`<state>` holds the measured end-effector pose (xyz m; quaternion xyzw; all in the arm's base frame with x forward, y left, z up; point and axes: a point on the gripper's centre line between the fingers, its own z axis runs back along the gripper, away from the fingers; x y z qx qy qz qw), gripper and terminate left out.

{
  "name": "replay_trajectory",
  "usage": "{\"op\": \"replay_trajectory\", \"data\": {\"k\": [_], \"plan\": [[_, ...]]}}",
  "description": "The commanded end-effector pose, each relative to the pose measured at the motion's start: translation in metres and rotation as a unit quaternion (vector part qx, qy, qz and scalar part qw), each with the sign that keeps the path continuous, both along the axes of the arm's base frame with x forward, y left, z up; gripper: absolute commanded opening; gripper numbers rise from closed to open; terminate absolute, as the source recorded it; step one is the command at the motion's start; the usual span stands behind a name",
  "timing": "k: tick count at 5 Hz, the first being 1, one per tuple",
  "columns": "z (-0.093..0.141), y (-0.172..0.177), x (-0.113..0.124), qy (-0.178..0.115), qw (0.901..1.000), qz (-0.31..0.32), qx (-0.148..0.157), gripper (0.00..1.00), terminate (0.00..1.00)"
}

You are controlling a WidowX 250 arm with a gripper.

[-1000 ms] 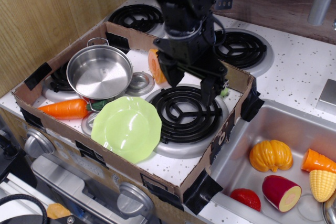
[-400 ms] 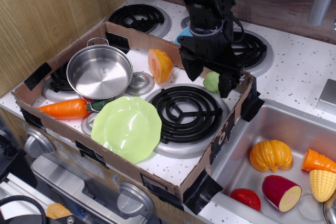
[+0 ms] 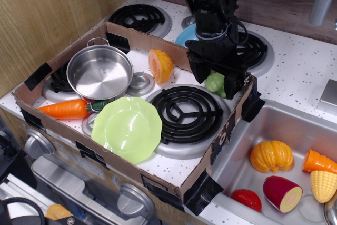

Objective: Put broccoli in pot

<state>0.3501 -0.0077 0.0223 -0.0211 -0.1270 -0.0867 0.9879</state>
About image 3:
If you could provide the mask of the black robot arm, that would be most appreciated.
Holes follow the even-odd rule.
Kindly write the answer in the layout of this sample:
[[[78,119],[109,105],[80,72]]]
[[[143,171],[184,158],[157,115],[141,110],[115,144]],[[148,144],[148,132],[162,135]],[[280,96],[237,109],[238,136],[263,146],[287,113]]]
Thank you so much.
[[[202,83],[216,71],[224,75],[224,92],[231,100],[242,89],[247,65],[239,58],[239,27],[235,16],[237,0],[185,0],[195,19],[196,40],[185,46],[195,79]]]

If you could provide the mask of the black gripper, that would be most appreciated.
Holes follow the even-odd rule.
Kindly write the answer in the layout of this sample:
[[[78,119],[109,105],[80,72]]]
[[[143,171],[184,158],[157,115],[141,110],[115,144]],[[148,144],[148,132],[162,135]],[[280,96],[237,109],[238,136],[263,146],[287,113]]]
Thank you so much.
[[[224,91],[228,100],[232,100],[238,92],[245,94],[249,87],[249,73],[236,52],[241,43],[239,32],[248,33],[243,23],[228,22],[216,28],[207,23],[195,24],[199,40],[185,42],[195,79],[203,83],[214,70],[225,76]]]

